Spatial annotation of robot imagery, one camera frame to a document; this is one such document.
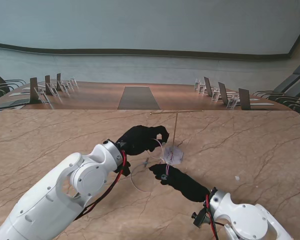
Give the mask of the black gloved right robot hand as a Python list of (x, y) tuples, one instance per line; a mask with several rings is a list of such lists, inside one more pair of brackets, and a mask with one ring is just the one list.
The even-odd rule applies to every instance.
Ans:
[(210, 191), (205, 186), (196, 182), (178, 168), (170, 166), (165, 179), (162, 178), (162, 175), (166, 174), (167, 164), (155, 164), (149, 170), (160, 181), (161, 185), (174, 188), (192, 202), (203, 203), (206, 200), (206, 196), (210, 195)]

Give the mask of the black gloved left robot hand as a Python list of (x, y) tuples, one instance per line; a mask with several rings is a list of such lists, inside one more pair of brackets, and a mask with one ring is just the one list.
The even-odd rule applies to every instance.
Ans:
[(162, 125), (156, 127), (137, 125), (125, 132), (115, 145), (127, 155), (136, 156), (145, 151), (153, 152), (168, 139), (169, 133)]

